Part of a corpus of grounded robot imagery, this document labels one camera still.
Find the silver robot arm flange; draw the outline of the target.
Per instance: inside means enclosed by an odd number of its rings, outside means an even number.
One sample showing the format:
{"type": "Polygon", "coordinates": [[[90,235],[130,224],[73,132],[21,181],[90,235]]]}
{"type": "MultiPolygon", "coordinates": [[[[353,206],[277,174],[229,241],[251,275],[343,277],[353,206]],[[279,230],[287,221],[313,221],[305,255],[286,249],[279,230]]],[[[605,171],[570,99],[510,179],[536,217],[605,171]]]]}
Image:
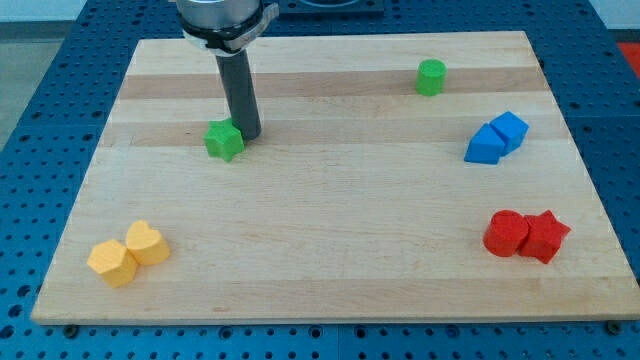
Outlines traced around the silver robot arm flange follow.
{"type": "Polygon", "coordinates": [[[229,57],[244,51],[280,14],[262,0],[176,0],[184,37],[199,49],[229,57]]]}

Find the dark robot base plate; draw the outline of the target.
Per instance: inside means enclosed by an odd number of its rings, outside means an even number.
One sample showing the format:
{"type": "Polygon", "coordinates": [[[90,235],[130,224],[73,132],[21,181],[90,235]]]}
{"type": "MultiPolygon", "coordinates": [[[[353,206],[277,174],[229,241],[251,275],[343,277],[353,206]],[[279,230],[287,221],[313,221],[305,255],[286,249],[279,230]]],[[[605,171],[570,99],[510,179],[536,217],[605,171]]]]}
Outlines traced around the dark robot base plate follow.
{"type": "Polygon", "coordinates": [[[280,13],[293,15],[383,14],[384,0],[278,0],[280,13]]]}

